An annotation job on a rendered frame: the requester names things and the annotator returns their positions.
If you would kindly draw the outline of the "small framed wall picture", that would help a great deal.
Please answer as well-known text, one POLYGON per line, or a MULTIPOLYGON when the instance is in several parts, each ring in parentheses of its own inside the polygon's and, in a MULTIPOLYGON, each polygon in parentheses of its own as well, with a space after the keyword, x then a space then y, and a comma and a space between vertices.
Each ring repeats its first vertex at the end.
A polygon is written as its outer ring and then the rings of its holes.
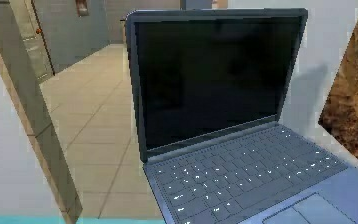
POLYGON ((89 15, 87 0, 75 0, 75 3, 76 3, 77 14, 80 17, 89 15))

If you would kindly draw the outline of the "grey open laptop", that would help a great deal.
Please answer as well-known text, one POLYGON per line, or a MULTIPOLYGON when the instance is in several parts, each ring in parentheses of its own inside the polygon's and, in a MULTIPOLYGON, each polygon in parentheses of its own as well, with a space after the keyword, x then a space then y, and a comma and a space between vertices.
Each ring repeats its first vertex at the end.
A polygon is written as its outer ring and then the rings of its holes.
POLYGON ((165 224, 358 224, 358 168, 280 121, 307 18, 127 16, 140 158, 165 224))

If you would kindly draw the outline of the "grey room door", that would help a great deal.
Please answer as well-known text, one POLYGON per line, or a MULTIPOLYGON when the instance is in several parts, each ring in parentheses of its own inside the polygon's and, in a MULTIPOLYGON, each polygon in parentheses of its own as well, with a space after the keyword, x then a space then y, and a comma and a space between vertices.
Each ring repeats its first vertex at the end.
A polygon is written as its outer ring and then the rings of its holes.
POLYGON ((54 71, 44 42, 43 31, 41 34, 36 34, 36 29, 42 28, 33 0, 9 1, 35 76, 42 83, 50 79, 54 75, 54 71))

